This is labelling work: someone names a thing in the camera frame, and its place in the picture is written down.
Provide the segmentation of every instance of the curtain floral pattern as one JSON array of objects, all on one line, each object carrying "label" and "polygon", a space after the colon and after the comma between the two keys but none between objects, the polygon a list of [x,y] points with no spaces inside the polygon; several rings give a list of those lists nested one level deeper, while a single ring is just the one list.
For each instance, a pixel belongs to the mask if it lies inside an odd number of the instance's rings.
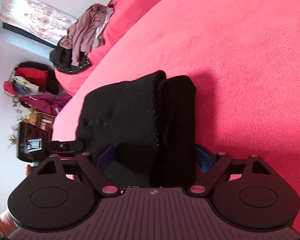
[{"label": "curtain floral pattern", "polygon": [[37,0],[0,0],[0,20],[57,45],[77,18]]}]

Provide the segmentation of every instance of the red garment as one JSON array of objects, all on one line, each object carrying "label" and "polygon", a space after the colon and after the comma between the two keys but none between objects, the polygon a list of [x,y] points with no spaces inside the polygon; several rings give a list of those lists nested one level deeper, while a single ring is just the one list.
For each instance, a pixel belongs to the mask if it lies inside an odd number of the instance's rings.
[{"label": "red garment", "polygon": [[3,83],[3,89],[11,95],[14,95],[14,96],[17,95],[13,86],[11,85],[11,83],[9,81],[6,81]]},{"label": "red garment", "polygon": [[24,77],[30,83],[39,86],[39,91],[45,93],[47,90],[48,71],[35,68],[17,68],[15,76]]}]

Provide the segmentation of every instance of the pink bed sheet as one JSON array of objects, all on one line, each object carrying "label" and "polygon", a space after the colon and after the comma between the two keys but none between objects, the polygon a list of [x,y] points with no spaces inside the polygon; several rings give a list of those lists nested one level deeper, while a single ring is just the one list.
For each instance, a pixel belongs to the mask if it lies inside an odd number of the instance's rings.
[{"label": "pink bed sheet", "polygon": [[159,69],[196,85],[197,143],[262,156],[300,196],[300,0],[162,0],[61,111],[53,139],[75,139],[90,91]]},{"label": "pink bed sheet", "polygon": [[73,96],[117,41],[159,1],[161,0],[111,0],[115,13],[103,31],[104,46],[94,48],[88,54],[93,65],[81,73],[68,75],[55,70],[62,87]]}]

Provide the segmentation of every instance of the curtain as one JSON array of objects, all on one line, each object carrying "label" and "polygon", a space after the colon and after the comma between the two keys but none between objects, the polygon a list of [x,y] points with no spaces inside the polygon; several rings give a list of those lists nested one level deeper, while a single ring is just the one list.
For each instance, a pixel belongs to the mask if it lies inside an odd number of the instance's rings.
[{"label": "curtain", "polygon": [[77,18],[37,0],[0,0],[0,20],[57,45]]}]

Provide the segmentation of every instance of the hand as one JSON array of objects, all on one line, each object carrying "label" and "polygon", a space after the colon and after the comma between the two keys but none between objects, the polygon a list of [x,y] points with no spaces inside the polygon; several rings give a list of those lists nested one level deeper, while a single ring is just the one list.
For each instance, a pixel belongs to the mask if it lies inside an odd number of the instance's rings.
[{"label": "hand", "polygon": [[25,167],[25,175],[28,176],[32,172],[32,167],[28,164]]}]

